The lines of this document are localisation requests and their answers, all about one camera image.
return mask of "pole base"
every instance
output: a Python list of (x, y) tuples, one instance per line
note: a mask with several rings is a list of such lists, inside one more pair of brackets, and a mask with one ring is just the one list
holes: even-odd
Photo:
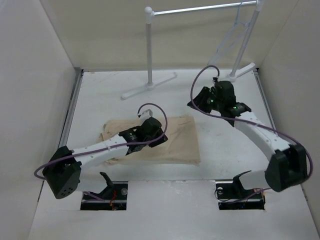
[(223, 80), (225, 81), (230, 81), (230, 82), (235, 82), (237, 78), (239, 78), (240, 76), (250, 72), (251, 70), (254, 70), (256, 68), (256, 64), (254, 64), (253, 62), (250, 63), (249, 65), (241, 68), (241, 69), (238, 69), (236, 72), (235, 72), (235, 75), (234, 76), (231, 76), (231, 74), (229, 73), (227, 75), (227, 77)]
[(160, 79), (157, 79), (157, 80), (153, 81), (152, 85), (145, 84), (143, 86), (139, 86), (139, 87), (136, 87), (136, 88), (134, 88), (134, 89), (132, 89), (130, 91), (127, 91), (127, 92), (125, 92), (125, 93), (123, 93), (121, 95), (121, 98), (124, 99), (124, 100), (125, 99), (129, 99), (129, 98), (131, 98), (131, 97), (133, 97), (135, 95), (138, 95), (140, 93), (143, 93), (143, 92), (145, 92), (147, 90), (153, 90), (153, 89), (155, 89), (157, 86), (159, 86), (161, 84), (164, 84), (164, 83), (169, 82), (169, 81), (171, 81), (173, 79), (176, 79), (177, 76), (178, 76), (178, 74), (176, 72), (173, 72), (168, 76), (164, 76), (164, 77), (162, 77)]

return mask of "white tabletop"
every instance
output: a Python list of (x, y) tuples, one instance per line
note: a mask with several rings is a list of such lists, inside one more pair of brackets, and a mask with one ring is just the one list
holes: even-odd
[[(154, 79), (172, 70), (154, 71)], [(169, 117), (193, 115), (201, 163), (114, 165), (93, 167), (113, 181), (130, 181), (126, 211), (79, 211), (82, 194), (56, 200), (45, 183), (29, 240), (131, 239), (319, 239), (300, 186), (267, 192), (263, 210), (218, 210), (214, 179), (230, 179), (247, 170), (265, 169), (268, 161), (245, 135), (226, 121), (187, 107), (190, 87), (199, 69), (175, 70), (178, 78), (128, 100), (121, 93), (146, 82), (145, 71), (86, 72), (67, 141), (70, 149), (97, 142), (105, 122), (132, 119), (140, 105), (151, 102)], [(195, 88), (211, 86), (215, 70), (205, 71)], [(246, 103), (270, 126), (253, 72), (234, 83), (237, 101)], [(161, 113), (154, 111), (155, 117)]]

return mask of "white table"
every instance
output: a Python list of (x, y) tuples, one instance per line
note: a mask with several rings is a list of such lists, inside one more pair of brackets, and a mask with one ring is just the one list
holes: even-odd
[[(154, 71), (153, 76), (156, 79), (172, 72)], [(169, 117), (194, 116), (200, 165), (101, 165), (90, 169), (88, 174), (104, 171), (113, 181), (129, 181), (126, 211), (79, 211), (81, 192), (56, 200), (45, 183), (29, 240), (319, 239), (300, 186), (281, 193), (267, 192), (265, 211), (218, 210), (214, 179), (230, 179), (247, 170), (265, 169), (268, 161), (226, 121), (186, 106), (199, 69), (176, 72), (177, 79), (127, 100), (120, 99), (121, 93), (144, 84), (145, 71), (86, 72), (67, 146), (73, 149), (96, 143), (105, 122), (135, 118), (140, 105), (152, 102), (163, 107)], [(205, 71), (194, 95), (203, 86), (210, 86), (215, 75), (214, 69)], [(246, 103), (270, 126), (254, 73), (240, 77), (234, 88), (237, 100)], [(161, 113), (155, 109), (154, 115)]]

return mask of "horizontal metal bar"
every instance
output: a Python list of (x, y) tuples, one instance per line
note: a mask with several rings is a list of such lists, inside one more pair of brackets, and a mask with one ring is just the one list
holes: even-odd
[(211, 9), (228, 9), (228, 8), (237, 8), (240, 5), (245, 6), (255, 6), (257, 1), (244, 1), (242, 4), (241, 2), (234, 2), (234, 3), (226, 3), (226, 4), (219, 4), (219, 5), (212, 5), (212, 6), (199, 6), (199, 7), (192, 7), (192, 8), (183, 8), (183, 9), (176, 9), (176, 10), (168, 10), (168, 11), (156, 11), (154, 12), (155, 16), (166, 15), (166, 14), (179, 14), (179, 13), (186, 13), (186, 12), (195, 12), (195, 11), (203, 11), (203, 10), (211, 10)]

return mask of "beige wall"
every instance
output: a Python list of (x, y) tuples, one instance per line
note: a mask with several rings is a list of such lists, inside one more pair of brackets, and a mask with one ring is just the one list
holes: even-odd
[[(267, 0), (241, 65), (258, 66), (270, 50), (298, 0)], [(41, 0), (66, 52), (76, 67), (146, 68), (146, 6), (155, 11), (209, 6), (239, 0)], [(254, 7), (244, 7), (243, 21)], [(155, 68), (203, 67), (232, 27), (237, 10), (159, 16), (153, 24)], [(222, 59), (230, 67), (237, 50)]]
[(75, 71), (39, 0), (0, 0), (0, 239), (25, 240)]
[(314, 174), (303, 186), (320, 230), (320, 1), (299, 0), (259, 70), (276, 127), (310, 151)]

